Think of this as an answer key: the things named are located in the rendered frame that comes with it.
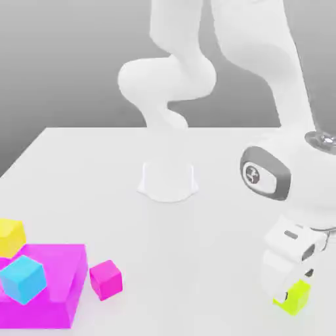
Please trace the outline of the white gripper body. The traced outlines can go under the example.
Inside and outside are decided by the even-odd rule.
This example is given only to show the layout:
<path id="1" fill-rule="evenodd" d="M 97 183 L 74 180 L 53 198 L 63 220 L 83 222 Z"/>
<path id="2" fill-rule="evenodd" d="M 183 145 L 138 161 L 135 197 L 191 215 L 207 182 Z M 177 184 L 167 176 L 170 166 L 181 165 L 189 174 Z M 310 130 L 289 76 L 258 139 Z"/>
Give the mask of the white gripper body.
<path id="1" fill-rule="evenodd" d="M 267 249 L 262 255 L 261 284 L 270 298 L 287 291 L 294 283 L 305 280 L 314 272 L 314 260 L 297 262 Z"/>

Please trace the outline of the small lime cube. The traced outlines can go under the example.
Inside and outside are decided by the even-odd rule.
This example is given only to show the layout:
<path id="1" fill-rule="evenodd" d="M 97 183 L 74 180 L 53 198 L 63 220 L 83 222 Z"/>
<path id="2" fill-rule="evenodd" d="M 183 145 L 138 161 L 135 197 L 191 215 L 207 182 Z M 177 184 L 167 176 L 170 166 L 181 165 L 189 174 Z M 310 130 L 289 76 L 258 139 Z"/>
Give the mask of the small lime cube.
<path id="1" fill-rule="evenodd" d="M 282 303 L 277 299 L 273 299 L 272 303 L 289 315 L 295 316 L 307 304 L 310 288 L 309 283 L 299 280 L 285 292 L 285 300 Z"/>

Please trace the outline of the small magenta cube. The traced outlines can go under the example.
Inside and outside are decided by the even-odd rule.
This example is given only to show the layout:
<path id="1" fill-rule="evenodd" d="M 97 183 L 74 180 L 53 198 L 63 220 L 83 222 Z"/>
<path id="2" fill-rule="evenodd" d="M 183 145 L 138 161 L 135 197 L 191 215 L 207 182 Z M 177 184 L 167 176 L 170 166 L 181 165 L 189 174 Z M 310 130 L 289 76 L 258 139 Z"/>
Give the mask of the small magenta cube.
<path id="1" fill-rule="evenodd" d="M 89 269 L 91 287 L 100 301 L 104 301 L 123 291 L 120 269 L 112 260 L 107 260 Z"/>

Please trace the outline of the small cyan cube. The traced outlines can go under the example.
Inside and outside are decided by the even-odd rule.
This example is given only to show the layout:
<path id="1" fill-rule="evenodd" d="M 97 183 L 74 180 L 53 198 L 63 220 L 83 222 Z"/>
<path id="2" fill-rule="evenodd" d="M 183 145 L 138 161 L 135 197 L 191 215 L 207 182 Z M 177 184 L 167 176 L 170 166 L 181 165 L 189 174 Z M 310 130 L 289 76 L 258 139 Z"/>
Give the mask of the small cyan cube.
<path id="1" fill-rule="evenodd" d="M 43 265 L 25 255 L 0 271 L 0 281 L 5 294 L 21 305 L 28 304 L 47 287 Z"/>

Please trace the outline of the small yellow cube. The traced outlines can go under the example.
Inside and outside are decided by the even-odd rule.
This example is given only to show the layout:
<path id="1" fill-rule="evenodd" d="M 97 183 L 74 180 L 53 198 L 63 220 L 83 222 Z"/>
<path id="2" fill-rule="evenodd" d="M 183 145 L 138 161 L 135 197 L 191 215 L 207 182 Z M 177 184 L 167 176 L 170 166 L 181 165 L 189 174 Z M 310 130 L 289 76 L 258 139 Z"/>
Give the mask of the small yellow cube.
<path id="1" fill-rule="evenodd" d="M 26 243 L 26 233 L 20 220 L 0 219 L 0 257 L 12 258 Z"/>

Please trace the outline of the large magenta box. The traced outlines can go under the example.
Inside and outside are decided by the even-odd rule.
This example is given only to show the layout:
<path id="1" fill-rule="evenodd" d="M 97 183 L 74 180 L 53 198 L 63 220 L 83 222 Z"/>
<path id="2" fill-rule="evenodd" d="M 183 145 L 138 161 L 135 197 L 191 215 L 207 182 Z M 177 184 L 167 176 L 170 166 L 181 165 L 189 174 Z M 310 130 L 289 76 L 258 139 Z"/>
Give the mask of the large magenta box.
<path id="1" fill-rule="evenodd" d="M 0 271 L 22 255 L 43 265 L 47 287 L 21 304 L 0 282 L 0 329 L 71 328 L 88 271 L 85 245 L 27 243 L 13 258 L 0 257 Z"/>

